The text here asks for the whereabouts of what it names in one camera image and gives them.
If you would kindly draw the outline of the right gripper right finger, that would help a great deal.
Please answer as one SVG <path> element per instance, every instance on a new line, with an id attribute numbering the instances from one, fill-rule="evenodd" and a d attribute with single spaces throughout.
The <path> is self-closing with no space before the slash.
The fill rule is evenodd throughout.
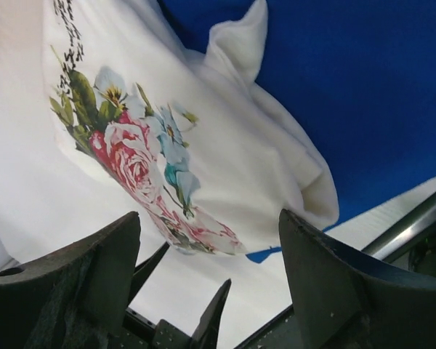
<path id="1" fill-rule="evenodd" d="M 287 209 L 278 230 L 304 348 L 436 348 L 436 277 L 370 257 Z"/>

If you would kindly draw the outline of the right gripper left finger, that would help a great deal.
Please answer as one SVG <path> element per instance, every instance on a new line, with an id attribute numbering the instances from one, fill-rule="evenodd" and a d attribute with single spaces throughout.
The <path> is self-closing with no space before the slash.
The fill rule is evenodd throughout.
<path id="1" fill-rule="evenodd" d="M 140 219 L 130 212 L 0 272 L 0 348 L 106 348 L 121 331 L 139 248 Z"/>

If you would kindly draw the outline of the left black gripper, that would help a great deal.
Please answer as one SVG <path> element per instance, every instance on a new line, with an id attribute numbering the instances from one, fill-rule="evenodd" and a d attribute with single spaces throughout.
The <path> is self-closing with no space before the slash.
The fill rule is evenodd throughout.
<path id="1" fill-rule="evenodd" d="M 164 243 L 152 256 L 134 269 L 132 290 L 139 291 L 162 260 L 170 245 Z M 219 326 L 227 296 L 232 285 L 226 280 L 203 312 L 199 324 L 190 339 L 182 330 L 161 319 L 157 324 L 141 316 L 131 308 L 125 312 L 122 348 L 217 348 Z"/>

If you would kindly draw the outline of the white floral t shirt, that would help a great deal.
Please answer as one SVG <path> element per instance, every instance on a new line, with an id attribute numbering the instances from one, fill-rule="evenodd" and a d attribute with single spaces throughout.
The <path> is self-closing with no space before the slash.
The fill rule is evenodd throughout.
<path id="1" fill-rule="evenodd" d="M 60 148 L 116 181 L 185 254 L 279 244 L 288 209 L 318 229 L 339 204 L 324 158 L 256 77 L 268 8 L 186 49 L 157 1 L 44 1 L 43 69 Z"/>

